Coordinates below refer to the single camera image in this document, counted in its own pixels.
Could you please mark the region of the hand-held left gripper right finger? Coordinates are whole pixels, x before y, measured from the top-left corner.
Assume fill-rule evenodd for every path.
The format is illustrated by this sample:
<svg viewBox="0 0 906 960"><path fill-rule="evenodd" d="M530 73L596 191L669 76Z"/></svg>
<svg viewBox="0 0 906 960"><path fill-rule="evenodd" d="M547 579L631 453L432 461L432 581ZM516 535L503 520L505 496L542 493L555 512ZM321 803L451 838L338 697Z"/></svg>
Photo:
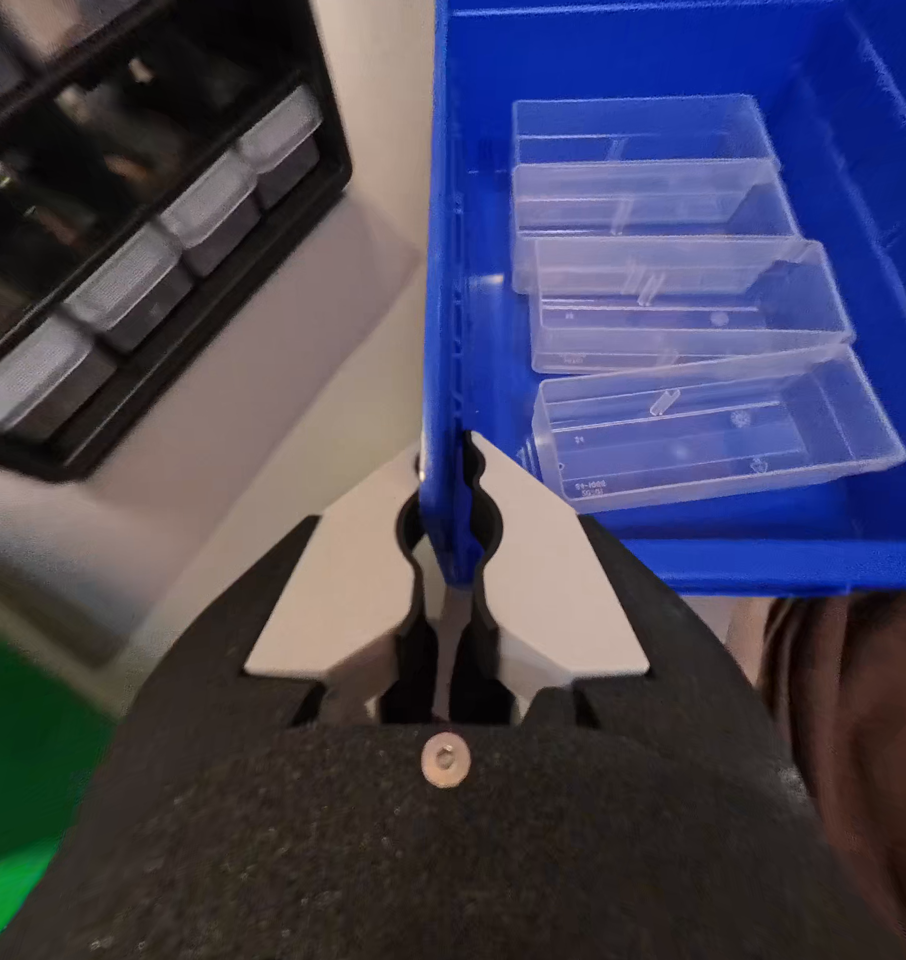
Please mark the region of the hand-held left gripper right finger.
<svg viewBox="0 0 906 960"><path fill-rule="evenodd" d="M451 719L520 721L546 689L651 669L576 511L475 430L462 438L481 548L451 678Z"/></svg>

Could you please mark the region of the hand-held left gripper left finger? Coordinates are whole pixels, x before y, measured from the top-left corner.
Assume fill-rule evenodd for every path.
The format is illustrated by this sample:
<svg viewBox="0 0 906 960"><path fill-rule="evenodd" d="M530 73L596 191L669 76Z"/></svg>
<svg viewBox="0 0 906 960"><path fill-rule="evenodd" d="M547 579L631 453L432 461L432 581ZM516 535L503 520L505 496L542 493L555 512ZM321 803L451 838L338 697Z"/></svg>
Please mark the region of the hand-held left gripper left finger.
<svg viewBox="0 0 906 960"><path fill-rule="evenodd" d="M244 664L302 681L306 722L433 719L438 639L427 618L414 442L320 517Z"/></svg>

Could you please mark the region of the blue plastic bin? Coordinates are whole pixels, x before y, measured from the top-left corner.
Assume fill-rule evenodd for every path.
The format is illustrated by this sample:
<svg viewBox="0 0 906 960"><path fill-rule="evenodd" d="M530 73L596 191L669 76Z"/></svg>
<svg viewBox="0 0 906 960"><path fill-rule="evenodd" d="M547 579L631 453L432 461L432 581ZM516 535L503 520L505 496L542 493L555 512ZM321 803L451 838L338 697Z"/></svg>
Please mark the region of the blue plastic bin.
<svg viewBox="0 0 906 960"><path fill-rule="evenodd" d="M518 100L752 95L800 229L906 448L906 2L436 2L421 495L448 582L472 581L460 432L526 465L526 307L509 265ZM597 521L681 594L906 589L906 462L821 486Z"/></svg>

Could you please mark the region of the clear plastic drawer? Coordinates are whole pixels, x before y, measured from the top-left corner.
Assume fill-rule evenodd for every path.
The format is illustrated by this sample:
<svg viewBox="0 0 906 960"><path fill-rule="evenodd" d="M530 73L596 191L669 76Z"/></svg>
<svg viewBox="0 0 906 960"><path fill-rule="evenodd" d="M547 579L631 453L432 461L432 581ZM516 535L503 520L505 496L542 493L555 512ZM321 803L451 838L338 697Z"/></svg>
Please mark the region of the clear plastic drawer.
<svg viewBox="0 0 906 960"><path fill-rule="evenodd" d="M157 217L182 248L191 273L210 276L262 218L257 176L235 150L227 150Z"/></svg>
<svg viewBox="0 0 906 960"><path fill-rule="evenodd" d="M510 152L513 168L777 159L758 103L742 93L516 101Z"/></svg>
<svg viewBox="0 0 906 960"><path fill-rule="evenodd" d="M131 354L193 287L180 244L148 224L67 296L62 309L119 354Z"/></svg>
<svg viewBox="0 0 906 960"><path fill-rule="evenodd" d="M0 360L0 436L49 441L117 368L83 329L52 313Z"/></svg>
<svg viewBox="0 0 906 960"><path fill-rule="evenodd" d="M533 243L563 236L798 236L777 160L520 163L511 173L511 285L531 291Z"/></svg>
<svg viewBox="0 0 906 960"><path fill-rule="evenodd" d="M545 486L580 514L828 483L906 461L851 347L544 379Z"/></svg>
<svg viewBox="0 0 906 960"><path fill-rule="evenodd" d="M592 375L854 342L823 246L796 235L550 237L531 366Z"/></svg>
<svg viewBox="0 0 906 960"><path fill-rule="evenodd" d="M237 140L238 154L256 174L263 210L275 208L319 162L315 134L322 119L312 90L302 83Z"/></svg>

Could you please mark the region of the black drawer cabinet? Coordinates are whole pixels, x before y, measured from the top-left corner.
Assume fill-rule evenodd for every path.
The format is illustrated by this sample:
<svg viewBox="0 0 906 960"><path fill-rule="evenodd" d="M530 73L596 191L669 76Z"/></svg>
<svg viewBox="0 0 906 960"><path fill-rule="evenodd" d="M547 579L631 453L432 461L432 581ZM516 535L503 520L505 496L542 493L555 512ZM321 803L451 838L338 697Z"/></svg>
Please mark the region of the black drawer cabinet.
<svg viewBox="0 0 906 960"><path fill-rule="evenodd" d="M62 303L299 85L319 162L145 342L121 354ZM0 2L0 360L52 313L113 377L0 469L91 475L339 201L352 163L311 2Z"/></svg>

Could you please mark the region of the green panel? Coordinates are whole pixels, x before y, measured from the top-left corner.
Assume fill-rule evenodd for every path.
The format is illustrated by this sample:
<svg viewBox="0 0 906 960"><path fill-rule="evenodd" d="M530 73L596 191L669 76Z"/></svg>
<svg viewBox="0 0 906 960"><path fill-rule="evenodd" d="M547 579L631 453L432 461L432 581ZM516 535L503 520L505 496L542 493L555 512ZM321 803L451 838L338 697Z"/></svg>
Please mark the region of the green panel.
<svg viewBox="0 0 906 960"><path fill-rule="evenodd" d="M0 638L0 935L48 869L116 726Z"/></svg>

